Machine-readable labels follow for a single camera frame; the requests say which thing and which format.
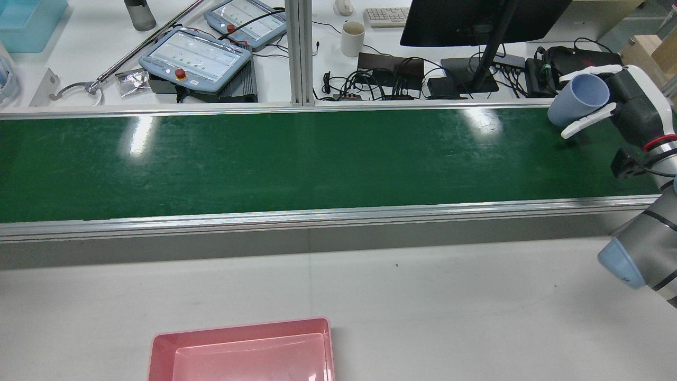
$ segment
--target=blue container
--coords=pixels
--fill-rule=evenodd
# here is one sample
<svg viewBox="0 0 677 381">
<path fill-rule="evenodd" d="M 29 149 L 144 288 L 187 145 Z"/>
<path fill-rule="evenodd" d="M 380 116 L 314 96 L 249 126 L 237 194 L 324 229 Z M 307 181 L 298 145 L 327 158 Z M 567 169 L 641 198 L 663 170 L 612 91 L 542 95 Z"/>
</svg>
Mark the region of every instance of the blue container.
<svg viewBox="0 0 677 381">
<path fill-rule="evenodd" d="M 5 49 L 42 52 L 66 6 L 66 0 L 0 0 L 0 40 Z"/>
</svg>

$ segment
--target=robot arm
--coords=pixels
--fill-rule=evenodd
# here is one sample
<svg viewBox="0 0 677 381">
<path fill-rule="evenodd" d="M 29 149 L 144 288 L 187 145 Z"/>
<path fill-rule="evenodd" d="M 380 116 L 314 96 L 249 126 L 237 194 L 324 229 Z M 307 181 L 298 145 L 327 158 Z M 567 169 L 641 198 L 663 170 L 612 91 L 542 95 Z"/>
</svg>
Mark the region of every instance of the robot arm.
<svg viewBox="0 0 677 381">
<path fill-rule="evenodd" d="M 662 142 L 677 140 L 670 103 L 642 69 L 633 65 L 590 67 L 561 77 L 560 80 L 569 81 L 581 73 L 606 77 L 611 93 L 610 103 L 565 128 L 562 132 L 564 139 L 610 117 L 626 142 L 644 152 L 649 152 Z"/>
<path fill-rule="evenodd" d="M 611 93 L 600 110 L 567 126 L 567 139 L 585 127 L 610 118 L 624 140 L 641 148 L 645 163 L 630 149 L 621 149 L 612 168 L 617 177 L 638 172 L 654 174 L 662 196 L 617 233 L 598 255 L 599 262 L 634 289 L 648 285 L 677 308 L 677 135 L 670 103 L 646 73 L 636 66 L 587 68 L 602 77 Z M 581 72 L 561 80 L 571 80 Z"/>
</svg>

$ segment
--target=gray bottle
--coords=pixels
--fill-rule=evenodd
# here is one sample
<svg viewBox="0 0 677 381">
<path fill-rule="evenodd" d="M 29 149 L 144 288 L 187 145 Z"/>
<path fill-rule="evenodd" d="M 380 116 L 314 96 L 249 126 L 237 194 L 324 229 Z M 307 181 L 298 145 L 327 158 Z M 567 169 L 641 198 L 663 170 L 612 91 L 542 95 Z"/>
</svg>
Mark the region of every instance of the gray bottle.
<svg viewBox="0 0 677 381">
<path fill-rule="evenodd" d="M 137 31 L 145 32 L 155 27 L 155 17 L 151 13 L 146 0 L 125 0 L 129 17 Z"/>
</svg>

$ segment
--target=plastic tray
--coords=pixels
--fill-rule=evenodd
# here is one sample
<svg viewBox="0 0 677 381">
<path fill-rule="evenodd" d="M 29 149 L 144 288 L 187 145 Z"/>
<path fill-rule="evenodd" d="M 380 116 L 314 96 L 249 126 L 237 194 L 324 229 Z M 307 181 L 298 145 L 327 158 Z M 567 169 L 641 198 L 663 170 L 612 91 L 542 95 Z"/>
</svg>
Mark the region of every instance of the plastic tray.
<svg viewBox="0 0 677 381">
<path fill-rule="evenodd" d="M 66 0 L 0 0 L 0 40 L 9 53 L 45 49 Z"/>
<path fill-rule="evenodd" d="M 148 381 L 333 381 L 325 318 L 157 335 Z"/>
</svg>

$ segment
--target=white desk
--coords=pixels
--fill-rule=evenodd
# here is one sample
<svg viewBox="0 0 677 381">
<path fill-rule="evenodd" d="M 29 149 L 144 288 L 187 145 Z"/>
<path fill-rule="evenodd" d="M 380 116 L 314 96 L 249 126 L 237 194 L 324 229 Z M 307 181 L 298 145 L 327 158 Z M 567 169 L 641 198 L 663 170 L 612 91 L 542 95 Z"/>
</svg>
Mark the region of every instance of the white desk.
<svg viewBox="0 0 677 381">
<path fill-rule="evenodd" d="M 478 52 L 478 47 L 406 47 L 400 46 L 399 39 L 402 35 L 403 28 L 371 28 L 364 20 L 364 10 L 369 7 L 408 7 L 410 1 L 406 0 L 352 0 L 355 11 L 352 15 L 344 17 L 339 16 L 333 9 L 334 1 L 331 0 L 314 0 L 313 1 L 313 21 L 323 22 L 334 25 L 337 29 L 341 29 L 341 24 L 344 21 L 352 20 L 365 24 L 366 32 L 364 43 L 375 47 L 382 53 L 393 54 L 400 57 L 418 56 L 427 58 L 433 62 L 439 63 L 443 58 L 468 58 Z M 357 58 L 346 57 L 341 53 L 341 36 L 328 26 L 313 24 L 313 41 L 320 42 L 319 54 L 313 58 L 313 86 L 318 97 L 326 96 L 320 89 L 322 88 L 322 75 L 327 71 L 331 71 L 332 76 L 347 76 L 357 69 Z M 570 43 L 509 43 L 505 44 L 506 52 L 514 56 L 532 57 L 538 46 L 550 47 L 553 45 L 571 45 Z M 597 49 L 593 43 L 579 43 L 580 47 L 584 49 Z M 364 47 L 363 52 L 373 53 L 368 47 Z M 427 72 L 434 69 L 435 66 L 425 62 L 424 71 Z M 444 77 L 443 70 L 432 72 L 427 79 L 435 77 Z M 495 76 L 499 81 L 507 82 L 505 78 L 499 73 Z M 335 87 L 340 87 L 342 81 L 336 80 L 332 82 Z M 526 88 L 525 76 L 520 76 L 520 83 Z M 424 85 L 424 94 L 429 95 L 427 85 Z M 417 96 L 418 92 L 410 90 L 410 94 Z M 362 96 L 369 96 L 368 92 L 361 93 Z M 487 102 L 489 94 L 474 94 L 475 99 L 468 99 L 467 102 Z M 491 94 L 489 98 L 491 102 L 510 102 L 520 103 L 517 97 L 512 92 L 511 88 L 499 85 L 499 91 Z M 332 102 L 318 102 L 322 106 L 327 106 Z"/>
<path fill-rule="evenodd" d="M 339 381 L 673 380 L 677 311 L 607 242 L 0 271 L 0 380 L 143 381 L 160 332 L 318 315 Z"/>
<path fill-rule="evenodd" d="M 215 34 L 202 13 L 218 2 L 205 1 L 179 23 Z M 152 0 L 148 3 L 159 27 L 190 5 L 192 0 Z M 267 3 L 271 6 L 284 6 L 284 0 L 268 0 Z M 47 67 L 60 77 L 60 87 L 75 82 L 93 81 L 151 34 L 152 31 L 139 32 L 132 27 L 122 0 L 68 0 L 68 8 L 44 51 L 37 54 L 12 54 L 20 78 L 20 93 L 14 99 L 4 102 L 0 111 L 10 112 L 12 108 L 27 107 Z M 282 58 L 254 57 L 254 64 L 259 101 L 289 104 L 291 90 L 288 61 Z M 117 72 L 138 67 L 138 61 L 134 58 Z M 106 106 L 172 104 L 176 101 L 174 95 L 156 95 L 150 90 L 120 98 L 116 82 L 117 79 L 113 76 L 103 86 Z M 73 91 L 66 93 L 63 99 L 52 102 L 50 107 L 87 106 L 92 102 L 93 97 L 85 92 Z"/>
<path fill-rule="evenodd" d="M 158 26 L 164 24 L 176 13 L 185 8 L 191 1 L 153 0 L 150 2 L 151 10 L 155 15 Z M 186 26 L 193 26 L 205 31 L 212 31 L 202 17 L 202 12 L 218 0 L 205 1 L 198 9 L 180 22 Z M 271 6 L 284 6 L 284 0 L 269 0 Z M 355 0 L 355 12 L 349 17 L 338 16 L 333 10 L 333 1 L 313 1 L 313 20 L 332 24 L 340 30 L 345 20 L 356 20 L 364 23 L 363 10 L 366 7 L 407 6 L 406 0 Z M 396 56 L 421 56 L 432 61 L 439 62 L 442 58 L 469 57 L 477 52 L 477 47 L 438 47 L 419 48 L 402 47 L 399 38 L 402 28 L 374 29 L 366 27 L 365 43 L 374 46 L 381 52 L 387 52 Z M 357 58 L 348 58 L 341 53 L 340 35 L 328 26 L 313 24 L 313 40 L 320 42 L 319 54 L 313 57 L 313 84 L 318 96 L 322 97 L 322 75 L 331 71 L 332 75 L 347 75 L 357 67 Z M 61 22 L 57 26 L 45 50 L 39 54 L 12 54 L 17 64 L 20 76 L 20 90 L 14 99 L 0 105 L 0 113 L 12 113 L 16 111 L 28 111 L 40 114 L 51 111 L 80 111 L 98 112 L 116 108 L 127 109 L 153 109 L 158 105 L 163 107 L 182 110 L 208 110 L 243 107 L 243 104 L 203 104 L 176 105 L 173 95 L 156 95 L 150 90 L 140 94 L 134 94 L 126 98 L 120 98 L 117 80 L 111 77 L 104 84 L 104 108 L 91 108 L 93 97 L 82 91 L 66 93 L 64 99 L 52 102 L 45 108 L 27 108 L 32 99 L 40 80 L 45 74 L 46 68 L 60 76 L 60 88 L 79 81 L 92 81 L 100 73 L 106 70 L 113 62 L 143 41 L 151 32 L 138 32 L 131 26 L 131 21 L 122 1 L 97 1 L 70 0 L 69 6 Z M 286 46 L 286 37 L 282 39 L 282 45 Z M 509 54 L 516 56 L 532 56 L 533 51 L 539 44 L 513 43 L 506 44 Z M 595 48 L 594 44 L 585 45 L 586 48 Z M 281 54 L 275 47 L 267 47 L 260 54 Z M 290 78 L 289 65 L 285 58 L 281 57 L 254 57 L 257 85 L 259 90 L 259 103 L 248 106 L 262 107 L 285 107 L 290 102 Z M 118 72 L 139 67 L 136 59 L 132 59 Z M 434 68 L 425 63 L 426 71 Z M 428 78 L 443 77 L 443 71 L 432 72 Z M 474 100 L 467 102 L 504 102 L 516 103 L 530 102 L 534 100 L 517 100 L 512 90 L 500 86 L 500 91 L 491 95 L 478 94 Z M 189 97 L 187 103 L 201 102 Z M 396 104 L 409 104 L 410 101 L 397 102 L 373 102 L 370 106 L 395 106 Z M 444 101 L 416 101 L 419 105 L 445 104 Z M 337 106 L 335 102 L 318 102 L 321 106 Z"/>
</svg>

